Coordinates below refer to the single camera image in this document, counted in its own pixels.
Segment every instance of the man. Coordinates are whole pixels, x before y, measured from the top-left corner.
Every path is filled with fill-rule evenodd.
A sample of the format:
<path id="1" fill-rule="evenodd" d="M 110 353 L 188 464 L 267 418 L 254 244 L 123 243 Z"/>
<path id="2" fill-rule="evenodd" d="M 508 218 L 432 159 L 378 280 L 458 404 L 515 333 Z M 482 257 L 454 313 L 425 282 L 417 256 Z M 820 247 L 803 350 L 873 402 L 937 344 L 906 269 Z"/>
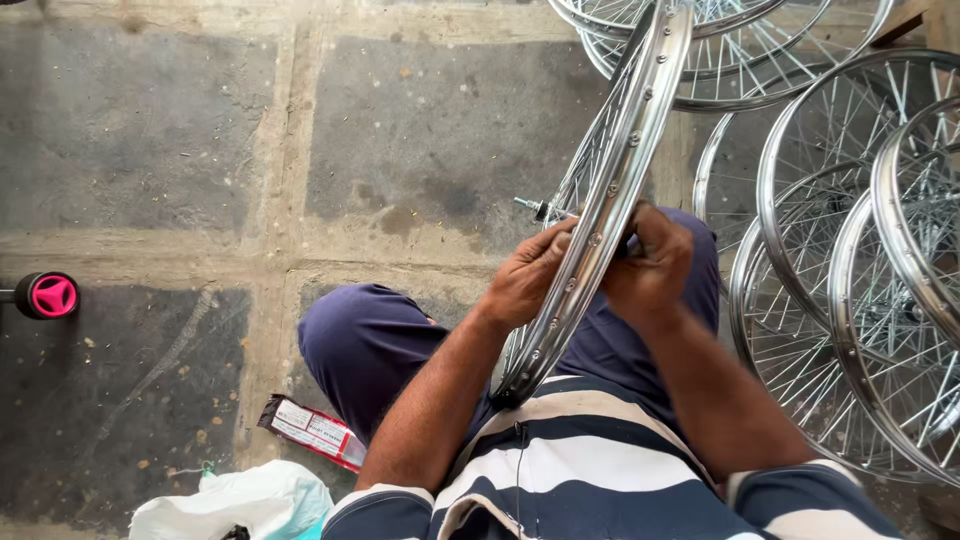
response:
<path id="1" fill-rule="evenodd" d="M 716 341 L 713 235 L 675 209 L 637 205 L 645 258 L 610 265 L 558 376 L 493 410 L 575 224 L 521 243 L 453 331 L 379 285 L 310 308 L 300 350 L 370 449 L 324 539 L 900 537 Z"/>

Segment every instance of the hand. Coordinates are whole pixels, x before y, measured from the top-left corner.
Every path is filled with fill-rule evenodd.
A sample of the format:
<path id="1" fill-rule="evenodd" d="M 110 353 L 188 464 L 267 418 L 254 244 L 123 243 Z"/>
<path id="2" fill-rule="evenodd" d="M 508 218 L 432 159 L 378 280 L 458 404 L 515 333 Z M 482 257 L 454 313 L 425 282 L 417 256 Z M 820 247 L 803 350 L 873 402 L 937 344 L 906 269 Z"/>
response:
<path id="1" fill-rule="evenodd" d="M 667 324 L 690 272 L 693 235 L 647 201 L 636 204 L 628 232 L 636 234 L 643 256 L 611 262 L 601 287 L 613 311 L 631 325 Z"/>
<path id="2" fill-rule="evenodd" d="M 564 260 L 576 224 L 577 218 L 571 217 L 521 242 L 496 270 L 477 310 L 503 331 L 533 320 Z"/>

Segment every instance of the pink wheel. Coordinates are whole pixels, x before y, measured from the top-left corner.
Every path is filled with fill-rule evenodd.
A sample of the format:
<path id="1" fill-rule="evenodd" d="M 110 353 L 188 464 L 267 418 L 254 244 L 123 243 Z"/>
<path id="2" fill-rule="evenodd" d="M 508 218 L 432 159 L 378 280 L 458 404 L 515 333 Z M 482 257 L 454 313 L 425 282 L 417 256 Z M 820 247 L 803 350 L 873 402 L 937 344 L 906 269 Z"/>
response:
<path id="1" fill-rule="evenodd" d="M 13 299 L 28 317 L 61 319 L 80 306 L 80 289 L 73 278 L 62 272 L 37 272 L 20 280 Z"/>

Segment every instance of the white plastic bag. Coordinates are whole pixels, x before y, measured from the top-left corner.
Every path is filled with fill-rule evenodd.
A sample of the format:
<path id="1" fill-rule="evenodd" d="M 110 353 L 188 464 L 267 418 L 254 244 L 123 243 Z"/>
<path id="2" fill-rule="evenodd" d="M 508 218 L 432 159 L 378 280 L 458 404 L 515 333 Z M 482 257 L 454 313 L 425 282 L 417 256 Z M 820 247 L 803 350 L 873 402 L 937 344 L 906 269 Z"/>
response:
<path id="1" fill-rule="evenodd" d="M 237 525 L 251 540 L 289 540 L 332 508 L 320 479 L 302 465 L 275 459 L 242 473 L 204 474 L 196 495 L 143 504 L 133 513 L 130 540 L 220 540 Z"/>

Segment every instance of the leg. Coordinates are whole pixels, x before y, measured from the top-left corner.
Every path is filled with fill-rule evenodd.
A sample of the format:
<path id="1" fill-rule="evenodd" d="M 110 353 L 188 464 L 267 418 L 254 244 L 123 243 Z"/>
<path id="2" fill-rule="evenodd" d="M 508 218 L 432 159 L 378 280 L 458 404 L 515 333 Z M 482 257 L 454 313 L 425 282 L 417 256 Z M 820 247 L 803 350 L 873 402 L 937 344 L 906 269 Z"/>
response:
<path id="1" fill-rule="evenodd" d="M 447 334 L 413 300 L 373 283 L 327 293 L 297 326 L 310 374 L 368 447 L 396 396 Z"/>
<path id="2" fill-rule="evenodd" d="M 719 324 L 720 272 L 713 233 L 699 219 L 678 209 L 660 208 L 674 223 L 693 233 L 693 262 L 682 298 L 714 335 Z M 580 322 L 566 354 L 557 363 L 560 375 L 593 375 L 634 390 L 649 412 L 680 436 L 670 397 L 643 340 L 607 305 L 598 292 Z"/>

